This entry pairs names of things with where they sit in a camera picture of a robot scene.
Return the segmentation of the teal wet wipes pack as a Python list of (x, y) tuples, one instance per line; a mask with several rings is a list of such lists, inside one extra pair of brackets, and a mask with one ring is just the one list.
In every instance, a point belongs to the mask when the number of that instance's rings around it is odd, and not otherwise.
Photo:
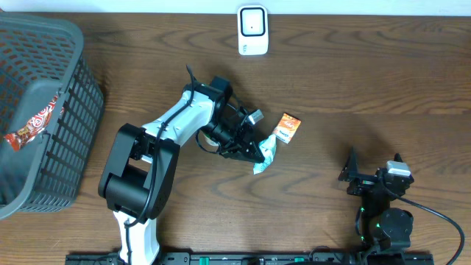
[(271, 134), (267, 139), (259, 143), (259, 148), (264, 157), (262, 163), (255, 163), (253, 166), (253, 174), (260, 174), (264, 172), (275, 159), (277, 149), (277, 138)]

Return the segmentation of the green lid jar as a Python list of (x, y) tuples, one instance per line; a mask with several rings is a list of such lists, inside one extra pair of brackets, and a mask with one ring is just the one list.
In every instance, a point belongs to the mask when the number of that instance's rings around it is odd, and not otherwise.
[(219, 150), (219, 143), (212, 140), (210, 136), (204, 134), (205, 144), (203, 149), (210, 152), (210, 153), (217, 153)]

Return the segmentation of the orange tissue pack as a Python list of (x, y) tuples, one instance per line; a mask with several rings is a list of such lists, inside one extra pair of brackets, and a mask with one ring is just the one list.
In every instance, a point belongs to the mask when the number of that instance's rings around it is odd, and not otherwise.
[(294, 137), (301, 121), (287, 113), (284, 113), (273, 130), (273, 134), (283, 143), (288, 144)]

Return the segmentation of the red chocolate bar wrapper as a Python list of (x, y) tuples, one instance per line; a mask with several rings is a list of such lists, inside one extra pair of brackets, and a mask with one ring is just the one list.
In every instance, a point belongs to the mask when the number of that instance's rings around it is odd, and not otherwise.
[(34, 115), (21, 129), (4, 136), (4, 139), (15, 152), (33, 141), (38, 134), (46, 129), (52, 119), (57, 100), (58, 95), (55, 95), (48, 105)]

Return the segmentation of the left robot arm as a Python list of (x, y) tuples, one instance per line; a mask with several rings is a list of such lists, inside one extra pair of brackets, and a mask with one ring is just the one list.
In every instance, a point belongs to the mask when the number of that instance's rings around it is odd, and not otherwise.
[(223, 158), (263, 162), (255, 140), (255, 124), (263, 114), (240, 106), (233, 116), (224, 116), (232, 95), (224, 78), (204, 84), (192, 77), (180, 100), (160, 118), (140, 127), (126, 123), (118, 130), (98, 194), (118, 222), (118, 259), (123, 264), (153, 264), (157, 259), (157, 217), (169, 199), (180, 149), (191, 137), (204, 133)]

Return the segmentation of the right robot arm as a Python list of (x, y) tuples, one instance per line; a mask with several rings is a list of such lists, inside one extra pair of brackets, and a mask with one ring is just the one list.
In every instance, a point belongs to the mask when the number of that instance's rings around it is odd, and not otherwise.
[(361, 198), (355, 220), (355, 231), (363, 244), (355, 255), (358, 263), (404, 264), (414, 218), (406, 210), (393, 208), (391, 201), (403, 196), (414, 182), (409, 166), (397, 153), (374, 174), (363, 174), (351, 149), (338, 180), (349, 183), (347, 194)]

